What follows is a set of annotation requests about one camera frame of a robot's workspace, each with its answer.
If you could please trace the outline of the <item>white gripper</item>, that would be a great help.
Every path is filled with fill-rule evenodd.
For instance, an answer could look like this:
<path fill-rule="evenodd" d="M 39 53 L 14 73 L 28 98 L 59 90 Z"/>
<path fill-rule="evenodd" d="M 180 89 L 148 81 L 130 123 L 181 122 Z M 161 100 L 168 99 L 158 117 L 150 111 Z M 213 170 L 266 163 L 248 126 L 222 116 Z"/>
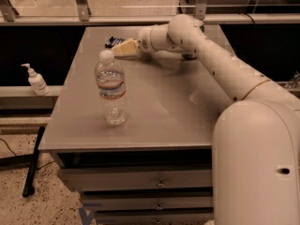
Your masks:
<path fill-rule="evenodd" d="M 139 52 L 139 48 L 145 53 L 167 51 L 171 46 L 168 38 L 168 25 L 152 25 L 144 27 L 138 33 L 138 42 L 133 38 L 112 47 L 115 57 L 131 56 Z"/>

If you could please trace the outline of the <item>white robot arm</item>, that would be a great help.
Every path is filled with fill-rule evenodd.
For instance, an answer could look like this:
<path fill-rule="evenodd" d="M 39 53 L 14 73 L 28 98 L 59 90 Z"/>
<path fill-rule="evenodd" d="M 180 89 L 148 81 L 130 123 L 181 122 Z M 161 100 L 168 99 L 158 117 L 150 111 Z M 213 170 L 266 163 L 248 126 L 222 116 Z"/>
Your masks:
<path fill-rule="evenodd" d="M 232 100 L 212 139 L 215 225 L 300 225 L 300 100 L 185 14 L 113 47 L 117 56 L 192 53 Z"/>

